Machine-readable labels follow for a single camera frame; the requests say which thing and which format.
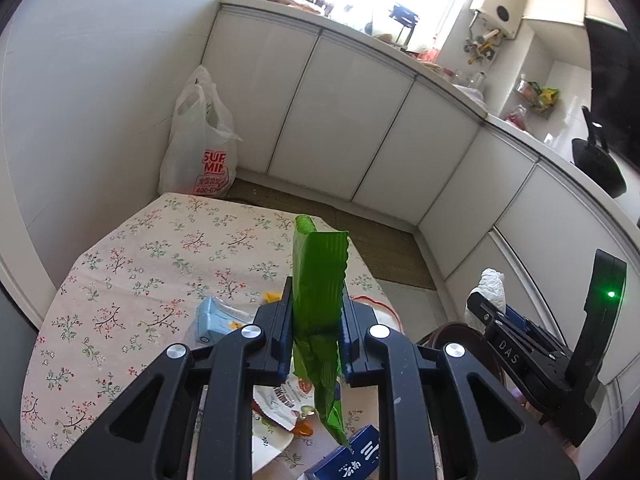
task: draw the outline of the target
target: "white plastic bag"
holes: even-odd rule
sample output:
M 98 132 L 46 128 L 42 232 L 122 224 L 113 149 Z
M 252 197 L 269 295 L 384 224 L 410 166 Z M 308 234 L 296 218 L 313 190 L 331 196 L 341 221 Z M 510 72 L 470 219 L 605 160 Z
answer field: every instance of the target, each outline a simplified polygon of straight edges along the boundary
M 231 112 L 200 65 L 175 102 L 158 193 L 224 196 L 236 178 L 238 140 Z
M 504 297 L 504 274 L 494 269 L 485 269 L 480 274 L 480 283 L 474 288 L 469 295 L 479 292 L 491 303 L 494 304 L 500 312 L 506 314 L 507 301 Z M 473 314 L 468 307 L 465 307 L 465 323 L 471 328 L 475 328 L 478 332 L 484 333 L 484 323 Z

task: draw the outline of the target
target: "green snack package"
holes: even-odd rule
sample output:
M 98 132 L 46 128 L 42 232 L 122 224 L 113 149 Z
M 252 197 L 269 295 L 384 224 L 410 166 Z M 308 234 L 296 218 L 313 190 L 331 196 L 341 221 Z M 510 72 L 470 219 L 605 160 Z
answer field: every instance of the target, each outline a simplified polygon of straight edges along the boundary
M 296 217 L 293 362 L 294 373 L 311 381 L 316 389 L 316 412 L 322 424 L 338 444 L 350 448 L 335 391 L 342 288 L 349 246 L 347 236 L 347 231 L 318 232 L 311 218 L 306 215 Z

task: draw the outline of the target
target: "floor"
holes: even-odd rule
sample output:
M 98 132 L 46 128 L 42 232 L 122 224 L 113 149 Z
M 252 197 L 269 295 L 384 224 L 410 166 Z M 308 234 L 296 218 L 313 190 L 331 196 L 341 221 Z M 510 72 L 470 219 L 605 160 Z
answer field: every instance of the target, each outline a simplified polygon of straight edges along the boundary
M 435 290 L 378 280 L 402 320 L 404 334 L 413 342 L 448 322 Z
M 412 341 L 447 322 L 433 279 L 412 234 L 240 179 L 235 180 L 227 199 L 319 216 L 331 227 L 348 231 Z
M 22 384 L 38 332 L 0 285 L 0 420 L 20 444 Z

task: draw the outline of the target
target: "food package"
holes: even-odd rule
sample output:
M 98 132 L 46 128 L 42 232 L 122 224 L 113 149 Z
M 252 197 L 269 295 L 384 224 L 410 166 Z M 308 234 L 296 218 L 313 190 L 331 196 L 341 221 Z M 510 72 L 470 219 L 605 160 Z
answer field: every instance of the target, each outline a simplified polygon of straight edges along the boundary
M 293 431 L 299 420 L 313 415 L 314 386 L 293 372 L 275 388 L 254 386 L 254 401 L 262 412 L 287 431 Z
M 516 92 L 527 102 L 529 106 L 536 107 L 540 104 L 538 93 L 532 85 L 521 79 L 516 86 Z
M 527 131 L 527 109 L 522 105 L 517 105 L 508 113 L 505 121 L 510 122 L 522 131 Z
M 341 446 L 349 447 L 335 385 L 342 313 L 346 231 L 318 232 L 309 216 L 296 217 L 293 238 L 293 359 L 297 377 L 313 383 L 314 405 L 322 424 Z

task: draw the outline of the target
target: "metal screw head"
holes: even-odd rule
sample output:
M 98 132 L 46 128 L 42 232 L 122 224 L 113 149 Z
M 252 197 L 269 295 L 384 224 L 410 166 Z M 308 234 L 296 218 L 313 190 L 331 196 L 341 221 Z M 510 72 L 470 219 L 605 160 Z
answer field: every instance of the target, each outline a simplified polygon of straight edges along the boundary
M 451 357 L 462 357 L 465 354 L 465 347 L 458 343 L 449 343 L 444 347 L 444 351 Z
M 254 339 L 262 333 L 262 329 L 257 325 L 247 325 L 242 327 L 242 337 L 247 339 Z
M 187 347 L 181 344 L 171 345 L 169 346 L 169 348 L 166 349 L 167 357 L 171 359 L 179 359 L 186 353 L 187 353 Z
M 391 334 L 391 330 L 384 325 L 374 325 L 369 328 L 369 333 L 376 339 L 384 339 Z

